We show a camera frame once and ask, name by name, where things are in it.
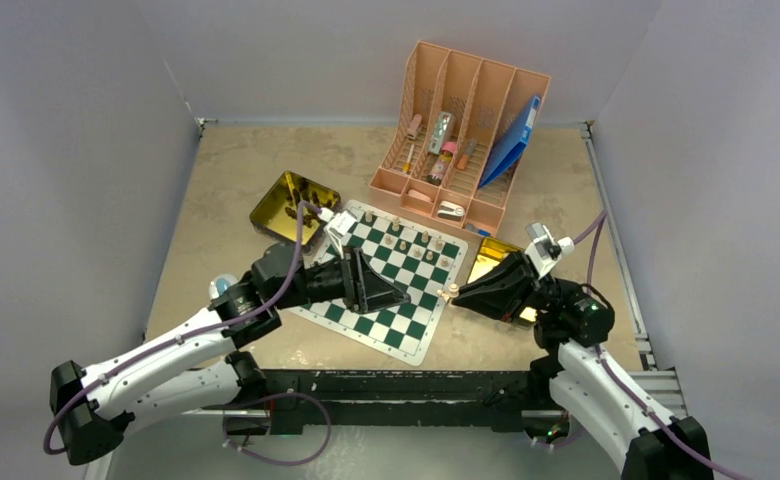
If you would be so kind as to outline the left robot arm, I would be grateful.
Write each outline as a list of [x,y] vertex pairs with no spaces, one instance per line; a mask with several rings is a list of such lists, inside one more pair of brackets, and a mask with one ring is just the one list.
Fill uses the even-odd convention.
[[241,279],[171,331],[111,360],[86,367],[73,360],[50,374],[54,417],[45,433],[48,455],[72,466],[116,449],[132,424],[158,406],[145,395],[188,376],[203,361],[232,357],[281,325],[280,311],[340,300],[357,314],[408,302],[409,294],[377,273],[358,247],[306,266],[296,244],[277,243]]

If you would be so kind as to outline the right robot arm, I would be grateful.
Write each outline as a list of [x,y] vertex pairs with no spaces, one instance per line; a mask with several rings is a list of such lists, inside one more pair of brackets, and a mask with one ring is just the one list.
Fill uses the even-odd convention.
[[615,312],[594,287],[541,274],[526,254],[511,252],[459,287],[451,302],[503,322],[534,310],[534,340],[547,354],[530,365],[530,399],[564,408],[608,454],[621,478],[712,478],[701,424],[655,400],[604,348]]

